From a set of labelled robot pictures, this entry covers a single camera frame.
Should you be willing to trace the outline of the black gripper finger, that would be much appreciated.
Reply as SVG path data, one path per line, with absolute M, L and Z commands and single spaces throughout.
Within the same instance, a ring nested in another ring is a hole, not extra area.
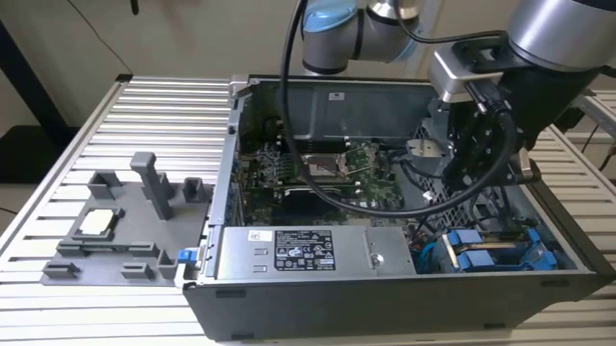
M 527 185 L 540 180 L 540 169 L 530 156 L 527 148 L 511 157 L 508 164 L 507 185 Z
M 451 189 L 467 189 L 495 165 L 507 141 L 504 108 L 483 113 L 474 102 L 451 105 L 448 136 L 454 157 L 443 170 Z

